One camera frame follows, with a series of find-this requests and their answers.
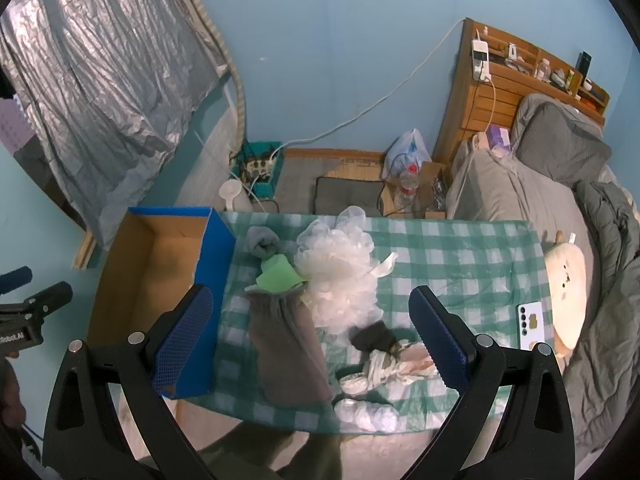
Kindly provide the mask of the light green cloth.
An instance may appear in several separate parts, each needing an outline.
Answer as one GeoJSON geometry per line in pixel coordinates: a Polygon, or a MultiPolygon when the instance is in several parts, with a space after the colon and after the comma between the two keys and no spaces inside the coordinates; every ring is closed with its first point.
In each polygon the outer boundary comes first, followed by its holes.
{"type": "Polygon", "coordinates": [[[262,273],[256,278],[256,285],[266,292],[287,292],[305,283],[305,279],[297,273],[288,257],[283,254],[273,255],[264,260],[260,264],[260,270],[262,273]]]}

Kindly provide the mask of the white plastic bag bundle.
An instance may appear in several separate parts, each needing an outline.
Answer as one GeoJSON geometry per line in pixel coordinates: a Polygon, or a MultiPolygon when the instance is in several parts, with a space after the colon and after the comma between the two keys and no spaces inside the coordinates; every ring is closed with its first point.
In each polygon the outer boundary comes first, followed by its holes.
{"type": "Polygon", "coordinates": [[[392,434],[399,425],[398,411],[388,404],[346,398],[334,404],[334,414],[346,429],[365,434],[392,434]]]}

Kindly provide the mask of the white power strip charger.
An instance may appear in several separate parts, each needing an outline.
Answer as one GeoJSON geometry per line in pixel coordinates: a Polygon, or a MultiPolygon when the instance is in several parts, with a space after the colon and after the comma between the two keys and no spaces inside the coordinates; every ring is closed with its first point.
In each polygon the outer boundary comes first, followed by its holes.
{"type": "Polygon", "coordinates": [[[491,81],[489,70],[488,43],[480,38],[480,33],[472,40],[472,69],[473,79],[480,82],[491,81]]]}

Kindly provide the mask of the grey sock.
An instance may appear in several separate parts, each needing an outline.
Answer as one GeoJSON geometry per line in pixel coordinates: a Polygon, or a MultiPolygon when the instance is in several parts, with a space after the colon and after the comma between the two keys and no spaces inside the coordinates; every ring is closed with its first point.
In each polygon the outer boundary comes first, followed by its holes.
{"type": "Polygon", "coordinates": [[[245,235],[245,250],[259,260],[267,260],[280,252],[280,237],[268,226],[251,226],[245,235]]]}

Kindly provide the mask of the small cardboard box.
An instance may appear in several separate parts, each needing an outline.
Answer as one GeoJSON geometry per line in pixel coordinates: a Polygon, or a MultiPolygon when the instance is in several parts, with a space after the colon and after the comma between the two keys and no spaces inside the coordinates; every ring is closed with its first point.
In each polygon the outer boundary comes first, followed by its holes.
{"type": "Polygon", "coordinates": [[[420,186],[410,209],[399,212],[394,205],[394,193],[398,177],[385,181],[382,195],[383,216],[408,219],[445,218],[444,195],[446,194],[446,173],[448,166],[440,162],[424,162],[420,174],[420,186]]]}

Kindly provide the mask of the white printed cloth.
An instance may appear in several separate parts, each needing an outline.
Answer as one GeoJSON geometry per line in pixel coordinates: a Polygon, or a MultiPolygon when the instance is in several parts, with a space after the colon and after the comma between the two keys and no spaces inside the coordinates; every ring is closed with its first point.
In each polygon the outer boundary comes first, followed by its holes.
{"type": "Polygon", "coordinates": [[[338,383],[348,396],[362,396],[382,385],[408,386],[437,373],[422,342],[399,341],[389,352],[372,350],[360,372],[342,377],[338,383]]]}

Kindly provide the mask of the white smartphone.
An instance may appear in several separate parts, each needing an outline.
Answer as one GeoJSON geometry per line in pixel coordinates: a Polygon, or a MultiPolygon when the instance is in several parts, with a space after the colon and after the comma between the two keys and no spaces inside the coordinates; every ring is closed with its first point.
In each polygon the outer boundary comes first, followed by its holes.
{"type": "Polygon", "coordinates": [[[516,307],[518,316],[518,346],[530,351],[536,344],[544,342],[544,309],[540,301],[520,304],[516,307]]]}

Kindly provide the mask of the blue cardboard box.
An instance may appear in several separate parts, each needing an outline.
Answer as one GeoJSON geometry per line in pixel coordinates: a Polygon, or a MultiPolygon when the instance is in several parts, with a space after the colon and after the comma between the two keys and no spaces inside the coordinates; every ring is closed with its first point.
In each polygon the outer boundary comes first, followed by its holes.
{"type": "Polygon", "coordinates": [[[154,389],[169,399],[212,388],[214,353],[235,237],[208,207],[132,207],[102,271],[88,329],[90,346],[118,344],[152,325],[194,285],[201,303],[160,345],[154,389]]]}

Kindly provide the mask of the silver foil curtain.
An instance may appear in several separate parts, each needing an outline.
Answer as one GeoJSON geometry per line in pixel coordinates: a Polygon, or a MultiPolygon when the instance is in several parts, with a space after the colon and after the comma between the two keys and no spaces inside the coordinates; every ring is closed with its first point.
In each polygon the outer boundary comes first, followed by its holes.
{"type": "Polygon", "coordinates": [[[1,64],[58,186],[104,247],[218,84],[183,0],[11,0],[1,64]]]}

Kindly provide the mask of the grey pillow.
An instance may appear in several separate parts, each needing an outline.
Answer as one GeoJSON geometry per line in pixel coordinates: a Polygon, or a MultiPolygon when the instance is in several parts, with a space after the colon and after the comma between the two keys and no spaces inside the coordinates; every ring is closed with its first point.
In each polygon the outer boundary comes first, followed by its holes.
{"type": "Polygon", "coordinates": [[[612,156],[595,122],[577,108],[542,93],[521,100],[511,141],[522,164],[568,188],[579,181],[596,180],[612,156]]]}

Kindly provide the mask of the white mesh bath pouf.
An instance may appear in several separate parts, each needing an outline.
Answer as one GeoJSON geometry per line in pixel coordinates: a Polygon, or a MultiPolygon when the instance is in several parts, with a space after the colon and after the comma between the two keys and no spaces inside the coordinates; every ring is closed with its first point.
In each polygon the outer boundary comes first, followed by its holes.
{"type": "Polygon", "coordinates": [[[314,326],[331,336],[343,337],[383,316],[378,280],[392,274],[398,253],[382,261],[373,257],[367,221],[362,208],[349,206],[336,217],[314,220],[296,240],[294,268],[307,283],[303,303],[314,326]]]}

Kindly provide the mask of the grey fabric pouch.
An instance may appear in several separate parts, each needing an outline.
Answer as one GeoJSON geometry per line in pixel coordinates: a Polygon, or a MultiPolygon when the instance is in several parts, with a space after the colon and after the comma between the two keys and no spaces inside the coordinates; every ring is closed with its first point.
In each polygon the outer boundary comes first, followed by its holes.
{"type": "Polygon", "coordinates": [[[278,408],[304,408],[333,399],[329,370],[304,286],[286,292],[252,289],[248,334],[257,352],[260,386],[278,408]]]}

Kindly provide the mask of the wooden headboard shelf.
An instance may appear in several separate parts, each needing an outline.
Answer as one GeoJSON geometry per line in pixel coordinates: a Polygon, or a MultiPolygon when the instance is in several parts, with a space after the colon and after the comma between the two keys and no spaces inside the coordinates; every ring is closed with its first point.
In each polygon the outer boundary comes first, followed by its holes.
{"type": "Polygon", "coordinates": [[[610,96],[574,66],[501,29],[465,18],[448,104],[432,159],[449,165],[460,143],[490,124],[511,127],[526,96],[543,94],[570,104],[599,126],[610,96]],[[473,78],[472,42],[486,42],[491,81],[473,78]]]}

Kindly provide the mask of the teal crate with power strip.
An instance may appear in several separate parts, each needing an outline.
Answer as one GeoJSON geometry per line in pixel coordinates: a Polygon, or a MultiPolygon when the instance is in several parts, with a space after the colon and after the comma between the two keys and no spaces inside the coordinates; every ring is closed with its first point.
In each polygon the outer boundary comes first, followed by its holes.
{"type": "Polygon", "coordinates": [[[283,167],[280,142],[244,141],[232,159],[231,170],[258,200],[272,200],[276,195],[283,167]]]}

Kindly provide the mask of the black sock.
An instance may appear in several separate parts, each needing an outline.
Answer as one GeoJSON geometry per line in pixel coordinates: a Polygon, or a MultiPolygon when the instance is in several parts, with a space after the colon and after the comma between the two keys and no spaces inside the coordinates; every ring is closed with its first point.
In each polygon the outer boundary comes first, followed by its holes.
{"type": "Polygon", "coordinates": [[[381,351],[396,356],[400,350],[398,339],[383,321],[354,330],[349,340],[354,348],[365,354],[381,351]]]}

